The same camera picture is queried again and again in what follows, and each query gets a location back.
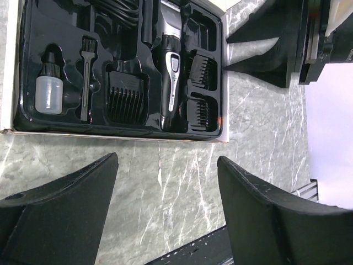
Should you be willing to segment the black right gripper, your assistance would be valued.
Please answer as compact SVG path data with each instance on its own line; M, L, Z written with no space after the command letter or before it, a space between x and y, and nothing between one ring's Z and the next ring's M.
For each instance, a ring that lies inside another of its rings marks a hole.
M265 1L248 20L226 39L229 44L279 38L269 51L226 66L279 88L290 86L299 25L304 19L304 36L299 38L300 85L316 82L325 65L352 63L352 1Z

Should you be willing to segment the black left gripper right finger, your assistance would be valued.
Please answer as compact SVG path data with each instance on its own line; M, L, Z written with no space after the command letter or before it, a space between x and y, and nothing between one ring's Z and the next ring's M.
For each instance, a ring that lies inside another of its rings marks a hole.
M352 211L300 198L217 161L235 264L351 264Z

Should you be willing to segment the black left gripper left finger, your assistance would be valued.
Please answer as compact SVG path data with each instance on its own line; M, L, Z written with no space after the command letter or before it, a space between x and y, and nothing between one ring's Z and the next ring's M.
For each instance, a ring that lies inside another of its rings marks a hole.
M94 264L119 163L109 153L1 200L1 264Z

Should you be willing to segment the black comb guard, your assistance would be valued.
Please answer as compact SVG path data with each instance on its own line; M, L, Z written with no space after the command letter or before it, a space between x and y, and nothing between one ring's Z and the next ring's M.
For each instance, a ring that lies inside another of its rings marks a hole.
M218 64L201 51L193 50L189 56L189 79L196 87L216 91L218 88Z
M111 71L108 73L107 114L121 124L143 124L146 120L145 83L139 76Z
M213 97L192 92L186 109L192 131L213 133L218 130L218 103Z

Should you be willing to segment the black silver hair clipper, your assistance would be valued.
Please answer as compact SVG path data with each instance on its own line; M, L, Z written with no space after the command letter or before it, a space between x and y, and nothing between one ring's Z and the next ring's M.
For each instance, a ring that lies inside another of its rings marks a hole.
M158 60L162 75L161 129L172 131L181 78L181 10L170 1L161 1L161 15L162 41Z

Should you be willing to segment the small black cylinder attachment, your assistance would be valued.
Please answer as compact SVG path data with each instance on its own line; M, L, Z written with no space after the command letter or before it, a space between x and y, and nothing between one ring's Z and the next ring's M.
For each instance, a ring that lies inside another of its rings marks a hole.
M144 0L142 6L142 31L141 41L149 48L152 47L152 27L153 27L153 0Z

